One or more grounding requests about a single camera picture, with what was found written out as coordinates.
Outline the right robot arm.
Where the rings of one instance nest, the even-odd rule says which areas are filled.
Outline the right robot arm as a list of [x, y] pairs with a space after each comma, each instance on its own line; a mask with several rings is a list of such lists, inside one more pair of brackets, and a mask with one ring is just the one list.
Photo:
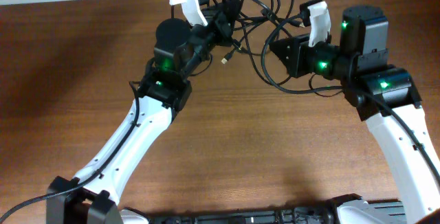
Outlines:
[[439, 222], [439, 156], [431, 141], [421, 96], [407, 70], [388, 63], [388, 19], [379, 7], [344, 10], [338, 45], [322, 0], [304, 3], [298, 18], [308, 34], [277, 39], [271, 51], [293, 78], [315, 74], [338, 80], [337, 90], [355, 107], [379, 144], [396, 183], [407, 223]]

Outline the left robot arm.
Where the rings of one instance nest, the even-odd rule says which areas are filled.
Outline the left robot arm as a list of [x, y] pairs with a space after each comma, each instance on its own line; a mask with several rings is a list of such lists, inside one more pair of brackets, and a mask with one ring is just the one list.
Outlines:
[[166, 19], [156, 29], [153, 58], [133, 87], [127, 116], [98, 152], [72, 179], [56, 177], [47, 191], [47, 223], [148, 223], [136, 210], [118, 209], [124, 188], [153, 142], [184, 108], [192, 87], [189, 77], [212, 49], [230, 46], [241, 0], [222, 0], [201, 11], [205, 25]]

